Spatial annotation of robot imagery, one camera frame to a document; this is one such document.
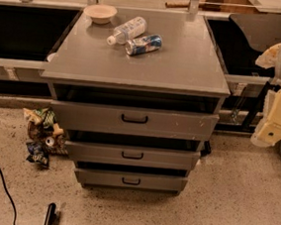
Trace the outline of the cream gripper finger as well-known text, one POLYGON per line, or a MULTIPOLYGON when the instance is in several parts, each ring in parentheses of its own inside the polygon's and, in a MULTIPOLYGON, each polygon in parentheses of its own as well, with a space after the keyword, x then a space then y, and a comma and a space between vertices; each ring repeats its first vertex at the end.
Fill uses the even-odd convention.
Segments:
POLYGON ((280 48, 281 48, 280 44, 275 44, 271 48, 263 52, 262 55, 256 59, 255 63, 257 64, 257 66, 266 69, 273 67, 277 62, 277 56, 280 48))

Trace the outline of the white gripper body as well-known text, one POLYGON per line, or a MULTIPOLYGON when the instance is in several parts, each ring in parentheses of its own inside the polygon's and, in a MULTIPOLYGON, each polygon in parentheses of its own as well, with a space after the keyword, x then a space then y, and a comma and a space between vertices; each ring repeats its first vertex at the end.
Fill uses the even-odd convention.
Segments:
POLYGON ((266 93, 262 114, 250 140, 253 145, 266 148, 281 140, 281 89, 266 93))

